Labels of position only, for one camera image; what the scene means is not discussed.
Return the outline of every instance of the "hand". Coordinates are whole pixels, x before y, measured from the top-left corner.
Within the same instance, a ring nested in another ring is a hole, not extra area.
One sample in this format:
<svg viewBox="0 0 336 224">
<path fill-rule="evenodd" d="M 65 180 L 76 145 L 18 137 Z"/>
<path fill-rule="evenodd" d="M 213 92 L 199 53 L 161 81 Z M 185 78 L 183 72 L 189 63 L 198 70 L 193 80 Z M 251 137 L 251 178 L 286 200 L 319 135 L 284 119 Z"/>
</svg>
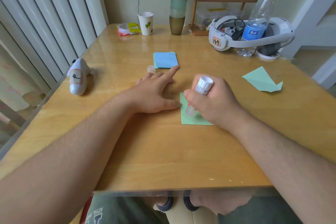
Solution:
<svg viewBox="0 0 336 224">
<path fill-rule="evenodd" d="M 163 89 L 173 82 L 173 76 L 179 69 L 180 66 L 174 66 L 167 73 L 147 73 L 133 88 L 125 91 L 132 99 L 135 111 L 154 113 L 179 108 L 180 102 L 162 97 Z"/>
<path fill-rule="evenodd" d="M 201 76 L 213 79 L 213 85 L 206 96 L 195 91 Z M 240 124 L 240 115 L 245 112 L 229 84 L 221 77 L 196 74 L 191 89 L 185 90 L 183 95 L 204 119 L 228 131 Z"/>
</svg>

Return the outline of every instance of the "paper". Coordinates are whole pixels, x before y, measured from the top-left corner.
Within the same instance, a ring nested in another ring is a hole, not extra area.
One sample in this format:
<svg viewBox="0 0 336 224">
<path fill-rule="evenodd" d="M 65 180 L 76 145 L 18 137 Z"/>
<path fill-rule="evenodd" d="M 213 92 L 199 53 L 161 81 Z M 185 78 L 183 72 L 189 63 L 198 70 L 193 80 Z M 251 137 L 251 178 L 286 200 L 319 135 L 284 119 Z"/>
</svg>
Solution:
<svg viewBox="0 0 336 224">
<path fill-rule="evenodd" d="M 202 115 L 197 112 L 194 117 L 190 117 L 186 114 L 186 110 L 188 107 L 188 101 L 183 96 L 183 92 L 180 93 L 180 103 L 181 103 L 181 123 L 182 124 L 189 124 L 189 125 L 213 125 L 207 120 L 205 120 Z"/>
<path fill-rule="evenodd" d="M 153 61 L 155 68 L 172 68 L 179 64 L 175 52 L 155 52 Z"/>
<path fill-rule="evenodd" d="M 242 77 L 259 91 L 273 92 L 281 90 L 283 83 L 280 82 L 276 85 L 263 67 L 259 67 Z"/>
</svg>

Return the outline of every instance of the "plastic wrapper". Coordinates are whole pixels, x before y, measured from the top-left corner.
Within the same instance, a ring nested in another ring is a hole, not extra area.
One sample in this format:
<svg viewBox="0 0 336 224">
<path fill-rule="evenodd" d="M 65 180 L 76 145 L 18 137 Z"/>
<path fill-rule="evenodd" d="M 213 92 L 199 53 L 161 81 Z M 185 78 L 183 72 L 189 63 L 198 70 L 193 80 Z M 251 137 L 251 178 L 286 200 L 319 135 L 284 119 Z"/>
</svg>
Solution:
<svg viewBox="0 0 336 224">
<path fill-rule="evenodd" d="M 119 24 L 117 25 L 117 28 L 118 28 L 118 35 L 120 36 L 141 34 L 139 24 L 136 23 Z"/>
</svg>

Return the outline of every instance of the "shorts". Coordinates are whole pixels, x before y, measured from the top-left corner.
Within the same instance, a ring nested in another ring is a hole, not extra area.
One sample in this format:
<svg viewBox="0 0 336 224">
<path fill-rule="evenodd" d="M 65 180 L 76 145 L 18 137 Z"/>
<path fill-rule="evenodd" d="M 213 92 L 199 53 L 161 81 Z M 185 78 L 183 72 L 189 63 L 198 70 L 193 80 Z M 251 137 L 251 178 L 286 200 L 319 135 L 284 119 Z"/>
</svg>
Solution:
<svg viewBox="0 0 336 224">
<path fill-rule="evenodd" d="M 247 204 L 217 216 L 219 224 L 302 224 L 282 197 L 252 197 Z M 169 224 L 167 216 L 141 197 L 95 194 L 85 224 Z"/>
</svg>

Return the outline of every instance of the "finger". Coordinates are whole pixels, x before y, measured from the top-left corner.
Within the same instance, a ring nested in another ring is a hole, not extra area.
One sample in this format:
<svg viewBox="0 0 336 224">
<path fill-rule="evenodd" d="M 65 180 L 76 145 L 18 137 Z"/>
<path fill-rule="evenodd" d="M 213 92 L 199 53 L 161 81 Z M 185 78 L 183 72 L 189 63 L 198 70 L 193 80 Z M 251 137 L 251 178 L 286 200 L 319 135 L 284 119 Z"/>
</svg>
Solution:
<svg viewBox="0 0 336 224">
<path fill-rule="evenodd" d="M 191 89 L 194 90 L 196 88 L 196 85 L 198 84 L 198 81 L 202 76 L 210 77 L 213 81 L 216 80 L 216 77 L 208 75 L 208 74 L 196 74 L 194 77 L 194 80 L 192 81 Z"/>
<path fill-rule="evenodd" d="M 146 75 L 142 78 L 142 80 L 146 80 L 146 79 L 149 79 L 153 76 L 154 74 L 153 73 L 146 73 Z"/>
<path fill-rule="evenodd" d="M 180 66 L 174 66 L 171 69 L 169 69 L 169 71 L 167 73 L 165 73 L 164 75 L 162 75 L 160 77 L 160 80 L 164 83 L 167 84 L 168 82 L 170 82 L 170 80 L 173 78 L 173 76 L 176 74 L 176 72 L 180 69 Z"/>
<path fill-rule="evenodd" d="M 171 99 L 164 99 L 163 110 L 173 110 L 180 107 L 181 107 L 180 102 Z"/>
<path fill-rule="evenodd" d="M 157 79 L 157 78 L 161 77 L 163 74 L 164 73 L 162 73 L 162 72 L 158 72 L 158 73 L 154 74 L 151 78 Z"/>
<path fill-rule="evenodd" d="M 205 95 L 202 95 L 201 93 L 191 89 L 185 90 L 183 95 L 187 99 L 188 103 L 190 103 L 197 110 L 201 110 L 208 101 L 208 98 Z"/>
</svg>

